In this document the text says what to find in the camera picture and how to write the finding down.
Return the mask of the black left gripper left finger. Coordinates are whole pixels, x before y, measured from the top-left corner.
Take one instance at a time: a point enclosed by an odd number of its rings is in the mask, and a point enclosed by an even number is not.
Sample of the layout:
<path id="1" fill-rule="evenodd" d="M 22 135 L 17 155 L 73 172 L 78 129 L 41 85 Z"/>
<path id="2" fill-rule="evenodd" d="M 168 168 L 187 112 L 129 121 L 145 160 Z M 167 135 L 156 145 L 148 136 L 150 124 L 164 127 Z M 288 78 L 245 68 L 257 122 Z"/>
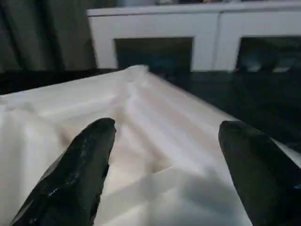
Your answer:
<path id="1" fill-rule="evenodd" d="M 87 125 L 48 167 L 10 224 L 94 225 L 115 137 L 112 118 Z"/>

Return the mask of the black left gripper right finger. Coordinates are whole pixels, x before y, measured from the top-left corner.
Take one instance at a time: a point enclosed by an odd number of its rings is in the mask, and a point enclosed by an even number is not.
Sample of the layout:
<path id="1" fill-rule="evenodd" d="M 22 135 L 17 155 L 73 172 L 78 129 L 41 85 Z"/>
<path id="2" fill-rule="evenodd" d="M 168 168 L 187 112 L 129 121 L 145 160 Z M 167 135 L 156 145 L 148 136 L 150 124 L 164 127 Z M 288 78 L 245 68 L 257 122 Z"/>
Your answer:
<path id="1" fill-rule="evenodd" d="M 223 121 L 218 140 L 252 224 L 299 226 L 301 169 L 269 136 L 242 121 Z"/>

